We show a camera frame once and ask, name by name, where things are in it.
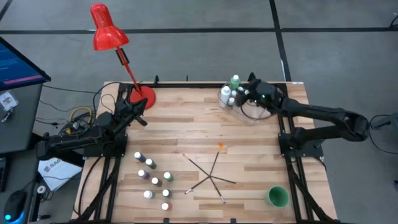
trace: wooden tabletop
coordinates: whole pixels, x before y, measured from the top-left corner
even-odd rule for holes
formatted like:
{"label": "wooden tabletop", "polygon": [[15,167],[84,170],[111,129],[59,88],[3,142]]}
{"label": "wooden tabletop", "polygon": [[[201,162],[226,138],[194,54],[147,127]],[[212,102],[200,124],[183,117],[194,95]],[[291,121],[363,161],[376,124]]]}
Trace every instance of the wooden tabletop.
{"label": "wooden tabletop", "polygon": [[[308,103],[303,84],[287,83],[287,88],[289,97]],[[118,84],[112,84],[104,88],[102,95],[112,94],[116,97],[117,90]],[[275,185],[284,187],[290,195],[286,164],[280,156],[277,141],[277,116],[251,124],[242,122],[219,107],[217,88],[154,88],[154,91],[156,103],[143,116],[148,125],[143,127],[134,121],[126,130],[129,141],[126,155],[121,161],[112,222],[163,222],[163,218],[169,218],[170,222],[226,223],[231,218],[236,218],[238,223],[295,222],[291,199],[284,208],[272,207],[263,200],[264,193]],[[114,108],[111,97],[105,96],[103,103]],[[99,105],[98,114],[106,110]],[[313,127],[312,119],[294,118],[294,121],[296,126]],[[210,172],[219,142],[225,147],[218,156],[213,175],[242,185],[214,180],[226,200],[225,204],[209,179],[185,195],[185,191],[206,175],[183,154]],[[153,159],[157,164],[156,170],[138,162],[134,158],[137,151]],[[85,162],[82,180],[95,160],[93,157]],[[103,161],[99,161],[88,178],[82,209],[88,206],[98,191]],[[324,167],[317,160],[307,157],[303,158],[303,164],[310,193],[329,216],[336,218]],[[163,180],[163,186],[156,187],[150,180],[138,177],[139,169]],[[165,171],[174,176],[174,181],[165,181]],[[164,198],[161,194],[163,189],[172,191],[172,198]],[[155,198],[144,198],[145,190],[155,192]],[[298,195],[305,218],[302,197],[300,193]],[[170,202],[172,209],[163,211],[161,205],[164,202]],[[102,217],[105,216],[107,204],[106,195]]]}

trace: yellow cable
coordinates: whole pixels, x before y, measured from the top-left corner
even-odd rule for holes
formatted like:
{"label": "yellow cable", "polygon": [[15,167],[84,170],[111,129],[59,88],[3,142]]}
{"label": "yellow cable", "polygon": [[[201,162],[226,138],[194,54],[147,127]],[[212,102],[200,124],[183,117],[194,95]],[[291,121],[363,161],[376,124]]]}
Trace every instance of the yellow cable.
{"label": "yellow cable", "polygon": [[88,110],[88,112],[90,112],[90,119],[88,120],[88,123],[90,124],[90,123],[91,123],[91,117],[92,117],[92,115],[93,115],[93,112],[92,112],[91,109],[90,109],[89,107],[87,107],[87,106],[81,106],[81,107],[79,107],[79,108],[74,109],[74,110],[72,111],[72,113],[70,114],[69,121],[72,122],[73,115],[74,115],[75,112],[78,111],[78,110]]}

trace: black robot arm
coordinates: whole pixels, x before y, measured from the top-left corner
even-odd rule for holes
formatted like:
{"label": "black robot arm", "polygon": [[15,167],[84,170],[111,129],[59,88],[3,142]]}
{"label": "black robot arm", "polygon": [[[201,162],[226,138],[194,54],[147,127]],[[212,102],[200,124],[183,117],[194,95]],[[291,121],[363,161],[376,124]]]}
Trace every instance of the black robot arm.
{"label": "black robot arm", "polygon": [[341,108],[301,104],[283,95],[274,85],[262,82],[260,79],[251,81],[247,85],[247,90],[238,96],[238,106],[251,100],[271,114],[281,114],[285,117],[303,116],[334,124],[314,129],[294,128],[292,134],[284,136],[289,147],[294,149],[300,150],[306,142],[312,140],[343,138],[347,141],[364,141],[368,137],[369,123],[360,114]]}
{"label": "black robot arm", "polygon": [[120,100],[115,103],[115,113],[104,112],[100,114],[92,127],[81,136],[63,135],[49,136],[44,134],[43,141],[36,145],[39,160],[57,157],[64,161],[76,164],[82,155],[73,152],[75,149],[84,148],[83,156],[120,157],[126,150],[127,136],[124,130],[134,120],[141,125],[147,123],[141,118],[147,99],[137,103]]}

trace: small bottle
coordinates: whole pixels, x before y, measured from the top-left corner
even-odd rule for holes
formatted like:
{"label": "small bottle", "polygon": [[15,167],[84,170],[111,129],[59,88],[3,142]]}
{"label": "small bottle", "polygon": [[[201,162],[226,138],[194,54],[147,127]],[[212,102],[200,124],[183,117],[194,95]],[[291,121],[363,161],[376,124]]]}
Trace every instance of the small bottle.
{"label": "small bottle", "polygon": [[228,106],[233,106],[234,103],[235,103],[235,98],[231,97],[231,98],[228,100]]}
{"label": "small bottle", "polygon": [[146,180],[150,177],[149,173],[146,172],[145,170],[139,170],[138,176],[141,177],[142,179],[146,179]]}
{"label": "small bottle", "polygon": [[150,190],[144,191],[144,197],[146,199],[152,199],[155,197],[155,193],[151,192]]}
{"label": "small bottle", "polygon": [[218,99],[220,107],[226,107],[230,94],[231,94],[231,89],[228,86],[224,86],[221,89],[220,98]]}
{"label": "small bottle", "polygon": [[172,209],[172,204],[165,202],[162,204],[162,209],[165,211],[170,210],[170,209]]}
{"label": "small bottle", "polygon": [[134,157],[140,162],[145,162],[146,160],[145,156],[142,155],[141,152],[134,153]]}
{"label": "small bottle", "polygon": [[231,97],[233,97],[233,98],[236,98],[236,95],[237,95],[238,93],[236,92],[236,90],[232,90],[231,91]]}
{"label": "small bottle", "polygon": [[156,168],[156,163],[152,159],[147,159],[145,163],[151,168],[155,169]]}
{"label": "small bottle", "polygon": [[170,198],[170,197],[172,197],[172,192],[167,190],[167,189],[165,189],[165,190],[162,191],[162,195],[164,197],[166,197],[166,198]]}
{"label": "small bottle", "polygon": [[163,176],[167,181],[173,181],[173,175],[170,172],[165,172]]}
{"label": "small bottle", "polygon": [[231,78],[231,81],[230,81],[229,85],[230,85],[232,90],[236,90],[239,87],[240,83],[241,83],[241,81],[239,80],[239,76],[238,75],[234,75]]}
{"label": "small bottle", "polygon": [[162,181],[159,180],[159,178],[156,178],[156,177],[152,178],[152,183],[154,185],[158,186],[158,187],[162,186]]}

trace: paintbrush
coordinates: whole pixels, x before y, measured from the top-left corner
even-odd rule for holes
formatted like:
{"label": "paintbrush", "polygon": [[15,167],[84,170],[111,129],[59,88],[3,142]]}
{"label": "paintbrush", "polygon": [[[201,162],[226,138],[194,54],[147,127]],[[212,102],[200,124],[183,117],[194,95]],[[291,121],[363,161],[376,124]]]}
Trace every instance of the paintbrush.
{"label": "paintbrush", "polygon": [[225,203],[225,200],[224,200],[223,196],[221,195],[220,191],[218,190],[218,188],[217,188],[216,184],[214,183],[214,181],[213,181],[213,179],[212,179],[211,177],[210,177],[210,180],[211,180],[211,182],[213,183],[213,185],[214,185],[214,188],[216,189],[216,191],[217,191],[218,195],[220,196],[220,198],[221,198],[221,201],[223,201],[223,203]]}
{"label": "paintbrush", "polygon": [[230,181],[230,180],[226,180],[226,179],[222,179],[222,178],[219,178],[219,177],[215,177],[215,176],[211,176],[212,178],[216,178],[216,179],[219,179],[219,180],[223,180],[223,181],[226,181],[226,182],[229,182],[229,183],[231,183],[231,184],[238,184],[238,185],[242,185],[241,183],[237,183],[237,182],[233,182],[233,181]]}
{"label": "paintbrush", "polygon": [[185,194],[191,192],[195,187],[198,187],[201,183],[203,183],[203,181],[209,179],[209,177],[210,177],[210,176],[207,176],[206,178],[204,178],[203,180],[201,180],[201,182],[195,184],[195,186],[193,186],[193,187],[191,187],[191,189],[187,190],[187,191],[185,192]]}
{"label": "paintbrush", "polygon": [[216,165],[216,161],[217,161],[217,158],[218,158],[218,154],[220,153],[220,150],[221,150],[221,148],[222,148],[223,146],[224,146],[223,143],[218,143],[218,151],[217,151],[216,159],[214,159],[213,166],[211,167],[210,175],[211,175],[211,173],[213,172],[214,166]]}
{"label": "paintbrush", "polygon": [[185,158],[187,158],[189,161],[191,161],[191,163],[193,165],[195,165],[197,168],[199,168],[202,172],[204,172],[207,176],[210,176],[208,173],[206,173],[206,171],[204,171],[202,168],[200,168],[200,166],[198,166],[195,162],[193,162],[187,155],[182,154]]}

